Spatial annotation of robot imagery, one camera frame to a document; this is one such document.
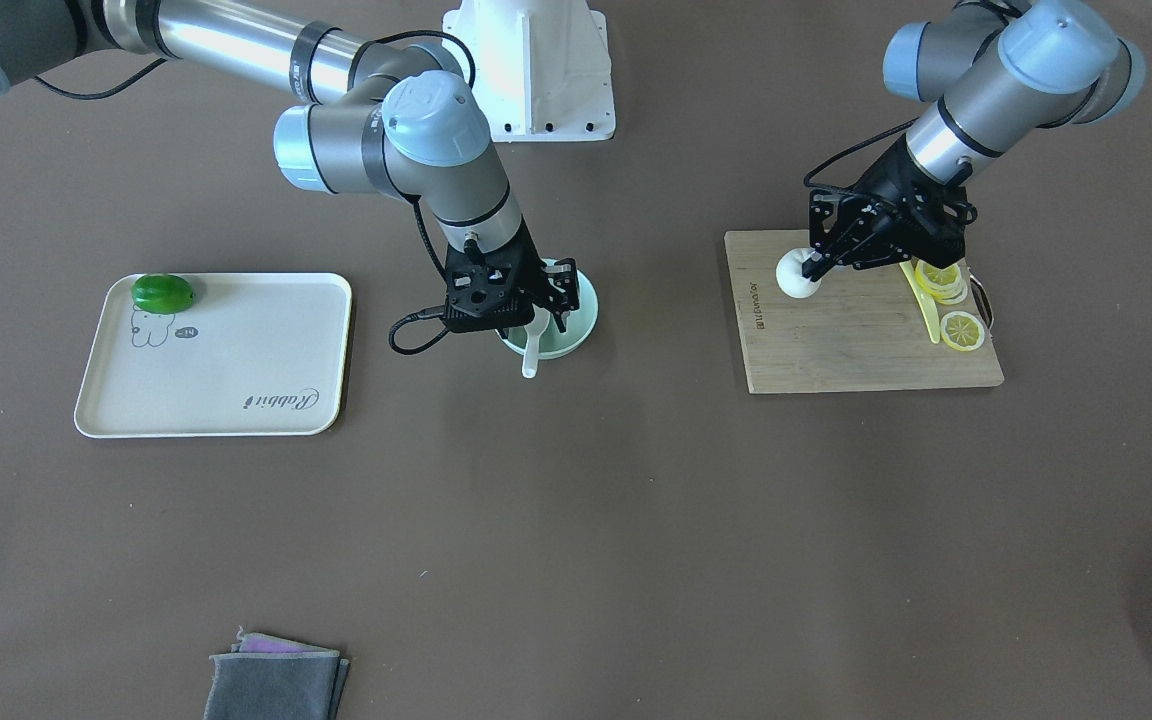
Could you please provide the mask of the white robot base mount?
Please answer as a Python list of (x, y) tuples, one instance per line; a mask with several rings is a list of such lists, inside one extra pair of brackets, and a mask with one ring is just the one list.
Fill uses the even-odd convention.
[(607, 22), (585, 1), (462, 1), (442, 26), (473, 55), (473, 92), (494, 142), (616, 132)]

